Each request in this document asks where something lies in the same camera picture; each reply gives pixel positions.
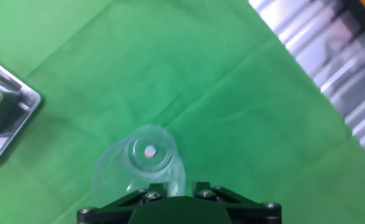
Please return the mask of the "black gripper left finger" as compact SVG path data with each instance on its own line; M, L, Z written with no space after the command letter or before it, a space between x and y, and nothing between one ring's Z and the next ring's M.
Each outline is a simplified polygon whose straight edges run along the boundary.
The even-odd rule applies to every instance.
M77 212L78 224L128 223L133 212L150 202L166 199L168 184L149 184L101 208L84 207Z

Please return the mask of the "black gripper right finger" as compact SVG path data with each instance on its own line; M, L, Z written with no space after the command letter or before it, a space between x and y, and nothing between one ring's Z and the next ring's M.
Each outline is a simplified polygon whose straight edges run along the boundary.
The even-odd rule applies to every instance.
M209 182L193 182L192 196L220 205L232 223L282 223L282 206L277 202L255 202L225 187L212 187Z

